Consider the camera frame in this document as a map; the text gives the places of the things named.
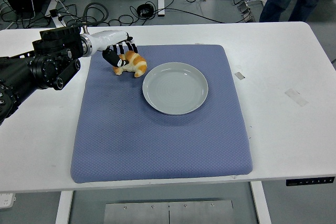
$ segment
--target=metal plate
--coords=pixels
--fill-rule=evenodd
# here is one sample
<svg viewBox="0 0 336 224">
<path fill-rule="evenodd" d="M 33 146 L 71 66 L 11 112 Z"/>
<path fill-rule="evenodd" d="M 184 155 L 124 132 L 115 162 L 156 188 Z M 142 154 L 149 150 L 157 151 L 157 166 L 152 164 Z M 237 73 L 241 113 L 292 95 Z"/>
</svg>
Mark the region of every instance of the metal plate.
<svg viewBox="0 0 336 224">
<path fill-rule="evenodd" d="M 188 201 L 170 204 L 170 224 L 234 223 L 231 200 Z"/>
<path fill-rule="evenodd" d="M 169 203 L 106 204 L 104 224 L 169 224 Z"/>
<path fill-rule="evenodd" d="M 234 224 L 231 200 L 106 204 L 104 224 Z"/>
</svg>

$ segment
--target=floor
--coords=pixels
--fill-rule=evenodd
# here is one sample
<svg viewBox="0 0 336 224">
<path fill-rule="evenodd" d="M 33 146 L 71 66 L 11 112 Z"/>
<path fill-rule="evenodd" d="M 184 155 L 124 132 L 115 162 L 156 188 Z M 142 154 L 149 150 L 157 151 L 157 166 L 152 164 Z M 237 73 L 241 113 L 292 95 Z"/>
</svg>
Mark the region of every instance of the floor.
<svg viewBox="0 0 336 224">
<path fill-rule="evenodd" d="M 137 17 L 134 15 L 135 9 L 148 1 L 151 1 L 153 5 L 157 6 L 157 0 L 63 0 L 64 5 L 69 6 L 67 9 L 70 14 L 63 13 L 64 10 L 60 4 L 57 8 L 59 9 L 59 13 L 64 15 L 64 21 L 68 22 L 68 24 L 72 24 L 74 20 L 77 19 L 77 16 L 82 16 L 84 8 L 91 2 L 102 3 L 109 11 L 109 17 L 106 23 L 101 24 L 101 26 L 107 26 L 108 24 L 111 26 L 126 26 L 132 22 L 134 23 L 131 25 L 242 22 L 241 13 L 238 11 L 237 5 L 234 4 L 240 0 L 165 0 L 166 6 L 173 1 L 169 6 L 169 8 L 173 9 L 167 9 L 164 17 L 155 16 L 153 19 L 137 21 Z M 293 1 L 287 11 L 283 13 L 280 20 L 281 22 L 285 22 L 288 19 L 290 10 L 294 4 L 295 1 Z M 249 2 L 248 5 L 251 8 L 251 14 L 254 20 L 257 22 L 263 9 L 262 2 L 256 0 Z M 4 5 L 1 5 L 1 8 L 2 15 L 9 9 L 9 7 L 4 8 Z M 91 9 L 89 15 L 96 17 L 96 19 L 101 19 L 102 17 L 102 13 L 96 9 Z M 29 16 L 25 16 L 24 19 L 28 20 L 13 22 L 16 16 L 13 13 L 7 13 L 3 15 L 2 18 L 10 21 L 5 22 L 0 19 L 0 29 L 15 29 L 27 26 L 54 27 L 53 23 L 48 25 L 48 22 L 43 18 L 35 21 L 40 17 L 42 17 L 42 15 L 37 14 L 36 19 L 29 20 Z M 336 0 L 321 0 L 316 10 L 309 17 L 307 23 L 311 26 L 311 29 L 318 38 L 330 61 L 335 60 Z M 286 187 L 285 181 L 281 180 L 276 182 L 263 182 L 263 186 L 272 223 L 336 223 L 336 206 L 334 203 L 336 188 L 334 184 Z M 241 197 L 246 197 L 247 202 L 249 202 L 251 194 L 246 191 L 246 187 L 246 184 L 242 185 L 242 189 L 239 189 L 239 187 L 234 188 L 232 185 L 209 185 L 206 188 L 193 186 L 188 189 L 188 192 L 192 195 L 198 195 L 198 198 L 203 199 L 215 197 L 216 194 L 223 198 L 227 197 L 225 195 L 230 195 L 231 198 L 237 201 L 237 196 L 233 196 L 232 193 L 228 192 L 244 191 L 245 193 L 241 195 Z M 128 200 L 133 196 L 130 195 L 130 193 L 137 194 L 138 200 L 157 199 L 159 196 L 177 199 L 177 191 L 181 192 L 182 195 L 179 199 L 182 199 L 184 197 L 183 192 L 185 188 L 164 188 L 163 190 L 154 189 L 154 191 L 143 189 L 138 192 L 118 190 L 112 194 L 114 195 L 114 201 Z M 102 193 L 102 191 L 95 195 L 98 197 L 100 194 L 102 194 L 102 197 L 107 197 L 104 196 L 105 193 Z M 83 223 L 85 216 L 88 216 L 87 220 L 90 220 L 89 223 L 102 223 L 101 217 L 100 219 L 95 219 L 94 216 L 85 215 L 85 212 L 81 215 L 81 211 L 95 209 L 95 207 L 90 204 L 91 197 L 93 197 L 92 192 L 75 194 L 74 212 L 70 218 L 71 223 Z M 17 201 L 11 209 L 0 210 L 0 224 L 55 223 L 59 193 L 17 194 L 16 198 Z M 244 214 L 240 215 L 237 212 L 235 213 L 236 223 L 256 223 L 253 207 L 251 207 L 251 205 L 243 205 L 241 201 L 238 205 L 239 204 L 242 204 L 239 207 Z M 102 209 L 103 205 L 99 205 L 97 211 L 101 211 Z"/>
</svg>

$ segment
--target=white table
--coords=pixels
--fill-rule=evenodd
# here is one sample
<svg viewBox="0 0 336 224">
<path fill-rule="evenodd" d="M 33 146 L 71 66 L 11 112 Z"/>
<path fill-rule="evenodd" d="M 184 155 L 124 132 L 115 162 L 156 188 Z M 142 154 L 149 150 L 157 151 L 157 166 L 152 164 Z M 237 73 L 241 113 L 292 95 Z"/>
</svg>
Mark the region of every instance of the white table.
<svg viewBox="0 0 336 224">
<path fill-rule="evenodd" d="M 89 31 L 95 33 L 105 29 L 89 28 Z M 74 183 L 70 176 L 71 157 L 90 63 L 90 58 L 83 58 L 81 70 L 65 89 L 37 90 L 0 126 L 0 192 L 336 175 L 336 127 L 333 123 L 336 118 L 336 72 L 307 24 L 248 23 L 107 29 L 127 31 L 137 45 L 222 45 L 250 138 L 253 171 L 248 175 L 211 178 Z M 32 50 L 31 42 L 39 39 L 39 31 L 0 31 L 0 56 Z M 245 79 L 238 79 L 235 76 L 237 72 Z"/>
</svg>

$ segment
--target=gray floor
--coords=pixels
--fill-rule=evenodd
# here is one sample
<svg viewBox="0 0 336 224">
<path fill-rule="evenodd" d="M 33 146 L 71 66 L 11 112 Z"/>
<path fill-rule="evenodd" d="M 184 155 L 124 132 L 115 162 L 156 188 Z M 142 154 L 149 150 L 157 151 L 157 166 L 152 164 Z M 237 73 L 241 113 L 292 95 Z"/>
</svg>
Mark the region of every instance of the gray floor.
<svg viewBox="0 0 336 224">
<path fill-rule="evenodd" d="M 65 0 L 64 4 L 76 4 L 78 16 L 81 16 L 87 4 L 91 2 L 102 3 L 109 10 L 109 21 L 117 19 L 121 15 L 132 15 L 130 6 L 137 8 L 140 4 L 144 4 L 147 1 L 152 1 L 157 5 L 157 0 Z M 283 13 L 280 21 L 285 22 L 288 19 L 294 4 L 295 0 L 290 4 L 288 10 Z M 258 21 L 263 8 L 261 1 L 250 2 L 249 6 L 255 20 Z M 238 12 L 237 6 L 233 5 L 233 0 L 197 0 L 194 3 L 188 3 L 186 0 L 174 0 L 174 3 L 170 7 L 206 16 L 223 23 L 234 23 L 241 20 L 241 14 Z M 74 7 L 71 7 L 69 11 L 74 14 Z M 336 45 L 334 43 L 336 28 L 335 11 L 336 0 L 321 0 L 307 21 L 330 61 L 336 59 Z M 99 12 L 92 12 L 92 15 L 100 18 Z M 120 20 L 127 23 L 132 19 L 129 16 L 123 16 Z M 145 22 L 144 25 L 207 23 L 215 22 L 191 14 L 167 10 L 165 17 L 155 17 Z M 11 22 L 0 20 L 0 29 L 6 28 L 9 24 Z M 36 22 L 34 24 L 44 25 L 45 22 Z M 116 21 L 112 21 L 110 24 L 119 25 Z M 140 20 L 133 25 L 143 25 L 143 21 Z M 22 28 L 21 22 L 18 22 L 18 27 Z M 142 188 L 140 190 L 118 189 L 115 191 L 77 192 L 73 200 L 74 204 L 70 223 L 85 223 L 83 222 L 84 219 L 87 220 L 86 223 L 102 223 L 102 217 L 98 217 L 97 213 L 102 213 L 104 202 L 186 199 L 187 195 L 193 195 L 192 198 L 194 199 L 230 198 L 234 201 L 234 205 L 235 202 L 238 203 L 235 205 L 235 211 L 237 211 L 236 209 L 243 211 L 241 215 L 235 212 L 236 223 L 256 223 L 255 213 L 253 213 L 253 208 L 249 205 L 251 194 L 247 192 L 248 186 L 246 184 L 240 186 L 224 184 L 186 188 L 183 186 L 173 186 Z M 286 187 L 285 181 L 277 181 L 264 182 L 263 186 L 273 223 L 336 223 L 334 201 L 336 198 L 336 188 L 334 184 Z M 54 223 L 58 199 L 59 193 L 17 194 L 17 200 L 11 209 L 0 210 L 0 224 Z"/>
</svg>

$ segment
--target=plate rim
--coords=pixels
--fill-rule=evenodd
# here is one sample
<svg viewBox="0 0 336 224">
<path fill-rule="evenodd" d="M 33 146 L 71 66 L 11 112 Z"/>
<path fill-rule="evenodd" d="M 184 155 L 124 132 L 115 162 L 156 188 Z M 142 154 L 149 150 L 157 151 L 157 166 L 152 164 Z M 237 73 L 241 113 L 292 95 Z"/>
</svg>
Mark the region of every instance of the plate rim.
<svg viewBox="0 0 336 224">
<path fill-rule="evenodd" d="M 197 73 L 201 74 L 201 77 L 204 79 L 205 83 L 206 83 L 206 94 L 204 95 L 204 99 L 203 101 L 196 107 L 194 108 L 193 110 L 189 110 L 187 112 L 183 112 L 183 113 L 179 113 L 179 114 L 176 114 L 176 113 L 168 113 L 168 112 L 165 112 L 163 110 L 160 110 L 158 109 L 152 102 L 151 100 L 148 98 L 148 96 L 145 94 L 145 91 L 144 91 L 144 87 L 145 87 L 145 84 L 146 84 L 146 80 L 148 80 L 148 78 L 150 78 L 150 74 L 153 74 L 153 72 L 155 71 L 155 69 L 157 69 L 158 67 L 162 67 L 163 65 L 169 65 L 169 64 L 179 64 L 179 65 L 185 65 L 185 66 L 188 66 L 192 69 L 194 69 Z M 156 67 L 152 68 L 147 74 L 146 76 L 144 77 L 143 79 L 143 82 L 142 82 L 142 94 L 144 96 L 144 98 L 146 99 L 146 102 L 151 106 L 153 107 L 154 109 L 156 109 L 157 111 L 163 113 L 163 114 L 166 114 L 166 115 L 186 115 L 188 113 L 191 113 L 195 110 L 197 110 L 206 100 L 207 96 L 208 96 L 208 92 L 209 92 L 209 85 L 208 85 L 208 82 L 204 76 L 204 74 L 199 71 L 197 68 L 195 68 L 194 66 L 190 65 L 190 64 L 187 64 L 187 63 L 184 63 L 184 62 L 177 62 L 177 61 L 172 61 L 172 62 L 165 62 L 165 63 L 162 63 L 160 65 L 157 65 Z"/>
</svg>

